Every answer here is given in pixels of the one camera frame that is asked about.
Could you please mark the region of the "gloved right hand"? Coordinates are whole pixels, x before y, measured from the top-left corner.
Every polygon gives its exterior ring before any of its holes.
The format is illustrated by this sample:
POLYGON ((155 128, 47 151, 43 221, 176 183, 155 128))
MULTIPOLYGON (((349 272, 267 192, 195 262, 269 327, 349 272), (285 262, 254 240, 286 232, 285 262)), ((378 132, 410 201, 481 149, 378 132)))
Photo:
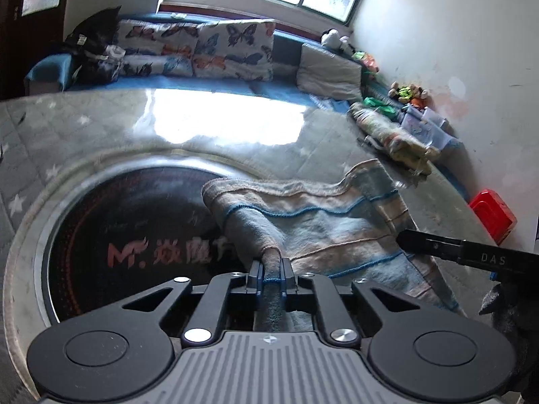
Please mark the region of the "gloved right hand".
POLYGON ((512 343, 516 365, 509 390, 523 403, 538 403, 538 283, 522 279, 497 283, 482 300, 480 315, 512 343))

